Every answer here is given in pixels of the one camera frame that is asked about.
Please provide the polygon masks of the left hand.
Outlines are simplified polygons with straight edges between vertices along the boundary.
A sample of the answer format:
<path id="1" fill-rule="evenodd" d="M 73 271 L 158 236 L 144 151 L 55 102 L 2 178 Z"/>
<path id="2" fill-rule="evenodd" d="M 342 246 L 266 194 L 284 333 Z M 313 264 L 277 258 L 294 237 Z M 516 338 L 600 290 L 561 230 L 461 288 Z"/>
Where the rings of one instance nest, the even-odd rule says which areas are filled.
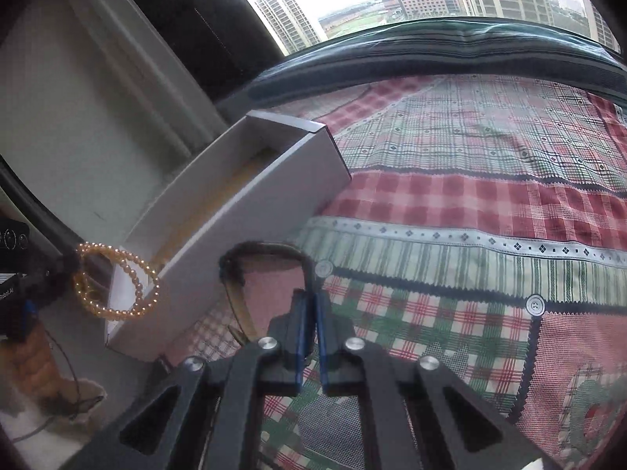
<path id="1" fill-rule="evenodd" d="M 1 363 L 19 392 L 30 399 L 50 399 L 60 394 L 63 379 L 41 322 L 24 342 L 1 343 Z"/>

